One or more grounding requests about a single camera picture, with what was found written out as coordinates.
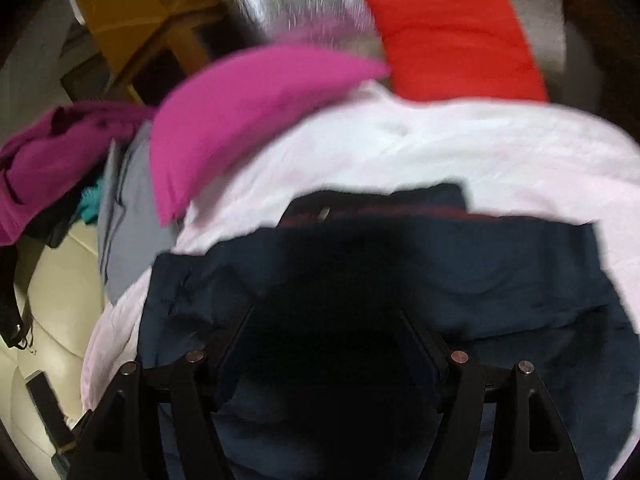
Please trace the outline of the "navy blue padded jacket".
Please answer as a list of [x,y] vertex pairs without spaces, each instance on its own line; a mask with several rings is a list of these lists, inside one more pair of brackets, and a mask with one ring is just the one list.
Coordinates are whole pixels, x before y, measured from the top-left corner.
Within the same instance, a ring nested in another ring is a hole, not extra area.
[[412,312],[481,363],[533,362],[588,479],[632,428],[639,341],[591,224],[466,214],[454,185],[307,196],[274,228],[156,258],[138,355],[167,365],[252,306],[215,422],[240,479],[413,479],[438,425]]

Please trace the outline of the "cream leather sofa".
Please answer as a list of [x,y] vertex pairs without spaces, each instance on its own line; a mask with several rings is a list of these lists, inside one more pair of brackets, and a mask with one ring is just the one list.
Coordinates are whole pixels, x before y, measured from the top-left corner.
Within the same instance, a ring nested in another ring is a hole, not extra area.
[[58,248],[44,250],[26,298],[32,308],[28,347],[1,347],[1,421],[35,477],[55,479],[54,447],[25,384],[42,370],[67,422],[75,425],[81,418],[82,360],[104,307],[94,226],[78,222]]

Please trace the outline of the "grey garment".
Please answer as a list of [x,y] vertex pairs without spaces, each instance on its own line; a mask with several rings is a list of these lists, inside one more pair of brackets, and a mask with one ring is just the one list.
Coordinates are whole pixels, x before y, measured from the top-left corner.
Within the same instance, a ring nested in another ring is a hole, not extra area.
[[157,218],[150,169],[151,124],[129,144],[114,141],[103,174],[98,261],[105,296],[116,304],[161,252],[176,244],[178,224]]

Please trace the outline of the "white fleece blanket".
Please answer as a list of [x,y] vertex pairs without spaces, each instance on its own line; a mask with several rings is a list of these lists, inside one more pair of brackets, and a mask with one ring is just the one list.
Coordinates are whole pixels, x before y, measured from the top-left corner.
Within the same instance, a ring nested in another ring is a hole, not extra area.
[[175,252],[274,226],[322,188],[389,193],[458,181],[477,212],[594,222],[606,270],[639,316],[639,148],[623,129],[553,104],[412,104],[365,84],[286,129],[191,203]]

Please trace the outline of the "purple garment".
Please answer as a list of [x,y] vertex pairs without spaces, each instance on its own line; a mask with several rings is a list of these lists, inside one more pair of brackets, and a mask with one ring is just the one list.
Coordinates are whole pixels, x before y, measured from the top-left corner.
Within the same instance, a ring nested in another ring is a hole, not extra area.
[[1,148],[1,244],[17,242],[29,222],[70,191],[154,117],[153,107],[85,101],[55,107]]

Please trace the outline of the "magenta pillow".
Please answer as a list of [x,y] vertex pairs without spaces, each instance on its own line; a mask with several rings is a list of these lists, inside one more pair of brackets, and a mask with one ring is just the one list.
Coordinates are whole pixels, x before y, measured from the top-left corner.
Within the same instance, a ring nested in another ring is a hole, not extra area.
[[375,58],[270,46],[230,54],[187,79],[152,121],[150,168],[160,225],[183,216],[202,188],[244,155],[389,72]]

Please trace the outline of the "red pillow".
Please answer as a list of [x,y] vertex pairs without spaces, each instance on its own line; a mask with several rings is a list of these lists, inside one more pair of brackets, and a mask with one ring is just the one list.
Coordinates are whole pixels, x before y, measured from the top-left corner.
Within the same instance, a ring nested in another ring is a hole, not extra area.
[[510,0],[366,0],[393,92],[414,102],[546,102],[544,77]]

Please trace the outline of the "brown cardboard box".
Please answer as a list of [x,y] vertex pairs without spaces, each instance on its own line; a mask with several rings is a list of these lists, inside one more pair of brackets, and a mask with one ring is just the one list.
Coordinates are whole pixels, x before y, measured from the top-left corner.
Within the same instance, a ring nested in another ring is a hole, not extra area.
[[210,62],[202,30],[224,16],[222,0],[76,0],[111,70],[106,92],[155,106]]

